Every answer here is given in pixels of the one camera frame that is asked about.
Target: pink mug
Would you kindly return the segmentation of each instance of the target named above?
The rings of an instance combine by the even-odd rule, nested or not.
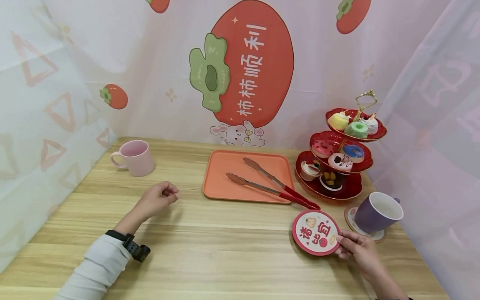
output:
[[[113,158],[119,155],[123,158],[123,165]],[[148,143],[142,140],[129,141],[120,147],[120,150],[110,155],[113,165],[119,168],[126,168],[132,176],[141,177],[152,173],[155,169],[155,161]]]

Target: left hand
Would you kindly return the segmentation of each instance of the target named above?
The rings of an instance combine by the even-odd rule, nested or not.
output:
[[[132,209],[132,213],[142,221],[146,221],[177,201],[178,193],[179,189],[168,181],[157,183],[144,192]]]

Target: cartoon rabbit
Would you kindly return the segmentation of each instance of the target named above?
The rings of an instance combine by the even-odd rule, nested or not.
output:
[[[243,125],[230,126],[222,124],[220,126],[210,127],[210,132],[213,135],[220,135],[220,142],[227,145],[261,147],[265,145],[265,140],[262,140],[264,131],[261,128],[254,128],[250,121],[244,121]]]

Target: white sleeve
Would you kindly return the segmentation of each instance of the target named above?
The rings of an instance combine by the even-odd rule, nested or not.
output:
[[[122,242],[102,235],[85,253],[84,261],[61,287],[54,300],[100,300],[125,270],[130,253]]]

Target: table surface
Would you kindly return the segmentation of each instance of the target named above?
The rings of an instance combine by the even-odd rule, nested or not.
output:
[[[150,175],[135,178],[117,170],[109,155],[134,138],[120,138],[80,185],[0,275],[3,299],[52,299],[82,262],[90,244],[133,207],[151,185],[169,180],[181,199],[143,224],[137,242],[152,252],[142,264],[131,260],[104,299],[290,300],[368,299],[357,268],[336,256],[313,257],[291,237],[291,223],[302,207],[210,200],[202,183],[215,149],[269,152],[290,161],[295,189],[314,199],[294,176],[299,151],[239,148],[146,139],[156,160]],[[362,174],[361,201],[373,187]],[[347,229],[345,202],[317,198],[322,210]],[[415,300],[448,299],[400,225],[377,244],[382,259]]]

